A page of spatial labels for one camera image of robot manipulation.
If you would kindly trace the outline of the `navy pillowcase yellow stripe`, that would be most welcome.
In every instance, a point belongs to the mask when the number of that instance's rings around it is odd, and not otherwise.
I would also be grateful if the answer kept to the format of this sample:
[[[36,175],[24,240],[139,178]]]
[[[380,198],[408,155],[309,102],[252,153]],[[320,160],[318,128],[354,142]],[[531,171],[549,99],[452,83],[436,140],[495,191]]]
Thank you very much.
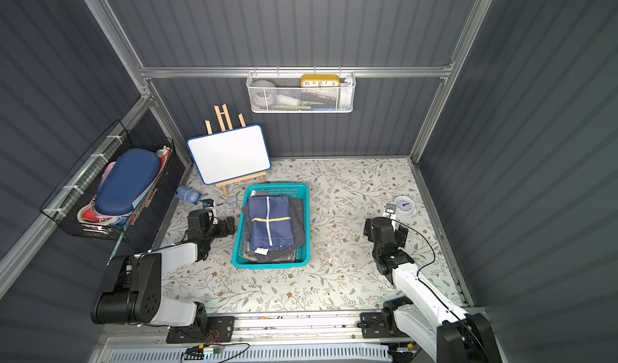
[[[256,196],[248,200],[251,250],[267,255],[295,243],[291,206],[285,196]]]

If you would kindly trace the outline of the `teal plastic basket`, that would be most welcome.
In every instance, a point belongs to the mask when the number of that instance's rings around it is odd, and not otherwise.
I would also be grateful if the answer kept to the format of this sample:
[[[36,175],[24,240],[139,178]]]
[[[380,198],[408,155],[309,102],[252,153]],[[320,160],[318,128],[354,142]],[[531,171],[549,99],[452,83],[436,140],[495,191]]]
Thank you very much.
[[[289,263],[254,263],[243,256],[243,240],[245,239],[243,214],[241,208],[241,222],[238,226],[238,232],[235,240],[233,251],[233,266],[238,269],[249,270],[270,270],[270,269],[290,269],[295,267],[306,266],[311,259],[311,199],[309,188],[305,184],[259,184],[249,187],[244,197],[243,206],[246,205],[250,197],[254,197],[259,193],[265,193],[268,196],[287,196],[298,198],[304,202],[304,222],[307,236],[306,244],[299,248],[294,261]]]

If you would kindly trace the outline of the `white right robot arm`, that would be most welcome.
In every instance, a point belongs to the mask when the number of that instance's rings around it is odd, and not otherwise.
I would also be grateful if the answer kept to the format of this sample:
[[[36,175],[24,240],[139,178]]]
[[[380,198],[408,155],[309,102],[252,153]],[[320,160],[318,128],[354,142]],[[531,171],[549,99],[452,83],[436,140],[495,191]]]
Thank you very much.
[[[403,250],[410,229],[393,218],[365,220],[378,273],[403,294],[383,304],[376,326],[388,336],[411,337],[435,362],[502,362],[489,320],[439,292]]]

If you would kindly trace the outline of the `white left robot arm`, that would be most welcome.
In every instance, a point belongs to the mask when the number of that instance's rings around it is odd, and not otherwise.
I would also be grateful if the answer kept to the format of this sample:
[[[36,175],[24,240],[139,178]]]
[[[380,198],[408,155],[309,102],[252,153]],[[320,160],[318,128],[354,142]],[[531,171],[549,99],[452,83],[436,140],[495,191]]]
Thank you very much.
[[[207,258],[214,239],[235,231],[234,218],[217,218],[192,241],[113,257],[90,310],[91,320],[95,324],[147,324],[204,331],[208,324],[204,306],[164,295],[163,277]]]

